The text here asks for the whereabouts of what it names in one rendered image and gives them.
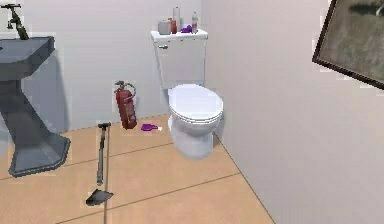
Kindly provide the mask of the white toilet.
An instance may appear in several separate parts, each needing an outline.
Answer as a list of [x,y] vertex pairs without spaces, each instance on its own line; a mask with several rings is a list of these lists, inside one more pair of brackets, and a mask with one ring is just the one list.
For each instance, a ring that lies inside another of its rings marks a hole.
[[170,110],[168,127],[174,146],[189,159],[204,159],[213,151],[213,132],[224,112],[222,98],[205,86],[208,33],[152,31],[150,35]]

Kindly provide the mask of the red fire extinguisher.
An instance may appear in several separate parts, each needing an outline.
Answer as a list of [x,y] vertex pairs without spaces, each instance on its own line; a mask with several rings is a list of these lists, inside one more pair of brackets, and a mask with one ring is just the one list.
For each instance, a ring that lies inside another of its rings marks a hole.
[[114,91],[116,102],[119,109],[122,127],[126,130],[133,129],[137,125],[134,97],[136,96],[136,87],[123,80],[116,82],[118,88]]

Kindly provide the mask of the grey round container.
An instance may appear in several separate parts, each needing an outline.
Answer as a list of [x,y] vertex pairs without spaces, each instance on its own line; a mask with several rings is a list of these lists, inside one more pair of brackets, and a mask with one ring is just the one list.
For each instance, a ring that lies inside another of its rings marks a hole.
[[170,35],[171,34],[171,21],[162,20],[158,22],[158,32],[160,35]]

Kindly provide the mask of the white paper roll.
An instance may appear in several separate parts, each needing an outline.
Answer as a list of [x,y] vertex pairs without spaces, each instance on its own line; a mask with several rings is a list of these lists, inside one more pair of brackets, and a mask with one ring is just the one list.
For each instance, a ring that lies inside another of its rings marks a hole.
[[173,20],[176,22],[177,32],[181,32],[181,16],[180,16],[180,8],[173,8]]

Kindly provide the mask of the dark grey sink tap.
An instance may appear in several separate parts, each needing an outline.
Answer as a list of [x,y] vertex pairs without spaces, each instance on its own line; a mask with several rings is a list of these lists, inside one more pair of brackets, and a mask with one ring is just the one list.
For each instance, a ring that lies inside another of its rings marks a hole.
[[0,5],[0,8],[8,9],[11,11],[11,19],[7,22],[7,28],[12,29],[13,26],[16,26],[16,31],[19,35],[19,38],[21,40],[28,40],[29,36],[27,34],[27,31],[26,31],[25,27],[22,25],[21,19],[16,12],[16,8],[20,8],[20,7],[21,7],[20,4]]

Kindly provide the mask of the grey long-handled dustpan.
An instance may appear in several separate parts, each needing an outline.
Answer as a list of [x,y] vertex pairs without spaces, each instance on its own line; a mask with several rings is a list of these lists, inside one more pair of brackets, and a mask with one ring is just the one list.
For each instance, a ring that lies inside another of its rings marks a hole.
[[90,194],[90,196],[85,200],[87,206],[98,206],[107,202],[112,196],[113,193],[107,190],[107,179],[106,174],[104,173],[104,150],[106,142],[107,130],[111,126],[110,122],[100,123],[98,127],[101,129],[100,143],[98,149],[98,163],[96,171],[96,184],[97,188]]

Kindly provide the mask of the grey pedestal sink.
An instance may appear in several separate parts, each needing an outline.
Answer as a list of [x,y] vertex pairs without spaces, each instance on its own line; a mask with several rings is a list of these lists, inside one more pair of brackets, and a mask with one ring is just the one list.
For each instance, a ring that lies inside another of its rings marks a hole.
[[21,89],[55,50],[52,36],[0,39],[0,115],[15,144],[13,177],[54,170],[67,159],[70,140],[48,130]]

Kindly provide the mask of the dark framed wall picture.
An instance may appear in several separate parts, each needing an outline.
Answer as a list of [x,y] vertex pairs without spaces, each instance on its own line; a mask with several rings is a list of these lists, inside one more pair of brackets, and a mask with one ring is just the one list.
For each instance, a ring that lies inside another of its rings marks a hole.
[[331,0],[312,62],[384,91],[384,0]]

